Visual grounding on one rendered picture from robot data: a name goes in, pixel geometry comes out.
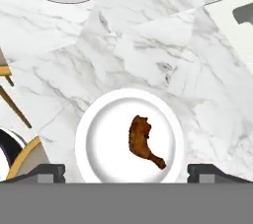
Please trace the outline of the brown chicken drumstick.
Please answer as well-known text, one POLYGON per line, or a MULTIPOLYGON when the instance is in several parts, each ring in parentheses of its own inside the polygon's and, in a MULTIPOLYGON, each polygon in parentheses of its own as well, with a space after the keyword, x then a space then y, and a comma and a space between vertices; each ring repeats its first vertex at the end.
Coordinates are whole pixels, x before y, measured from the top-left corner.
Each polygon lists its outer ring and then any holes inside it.
POLYGON ((147 122, 147 117, 137 115, 131 122, 128 131, 128 148, 135 156, 153 162, 160 170, 166 168, 165 161, 154 155, 148 147, 147 140, 151 125, 147 122))

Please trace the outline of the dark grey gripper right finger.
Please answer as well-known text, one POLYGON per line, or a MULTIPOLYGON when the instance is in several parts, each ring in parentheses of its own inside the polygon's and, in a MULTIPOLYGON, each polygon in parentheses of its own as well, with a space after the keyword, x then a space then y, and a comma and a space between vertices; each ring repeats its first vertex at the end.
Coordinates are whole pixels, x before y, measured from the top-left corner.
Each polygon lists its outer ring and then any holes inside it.
POLYGON ((224 173, 213 164, 189 164, 189 184, 250 184, 250 181, 224 173))

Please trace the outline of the white cupboard drawer front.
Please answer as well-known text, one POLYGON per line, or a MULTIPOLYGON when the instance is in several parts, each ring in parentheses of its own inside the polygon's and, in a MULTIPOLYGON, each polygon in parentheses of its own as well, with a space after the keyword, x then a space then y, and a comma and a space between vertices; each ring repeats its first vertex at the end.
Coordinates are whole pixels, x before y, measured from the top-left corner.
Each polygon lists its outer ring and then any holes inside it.
POLYGON ((253 0, 220 0, 208 4, 206 9, 253 74, 253 26, 249 23, 239 25, 232 14, 235 8, 250 3, 253 0))

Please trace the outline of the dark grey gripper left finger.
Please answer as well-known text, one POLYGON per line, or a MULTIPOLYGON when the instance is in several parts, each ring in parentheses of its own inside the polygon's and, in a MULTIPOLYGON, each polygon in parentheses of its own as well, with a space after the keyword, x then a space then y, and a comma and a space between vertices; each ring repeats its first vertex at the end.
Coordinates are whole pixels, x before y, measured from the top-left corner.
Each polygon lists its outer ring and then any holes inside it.
POLYGON ((63 164, 39 164, 27 174, 9 179, 8 184, 64 184, 65 166, 63 164))

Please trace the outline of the white round plate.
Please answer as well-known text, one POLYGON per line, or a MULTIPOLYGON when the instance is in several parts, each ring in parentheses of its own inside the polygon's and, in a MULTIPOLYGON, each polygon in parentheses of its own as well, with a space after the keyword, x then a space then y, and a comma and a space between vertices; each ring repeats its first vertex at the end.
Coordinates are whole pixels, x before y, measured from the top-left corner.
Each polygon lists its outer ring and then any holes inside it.
POLYGON ((174 183, 182 167, 184 138, 171 108, 143 90, 118 89, 98 98, 84 112, 76 131, 75 157, 87 183, 174 183), (136 116, 151 127, 147 144, 165 168, 134 155, 128 134, 136 116))

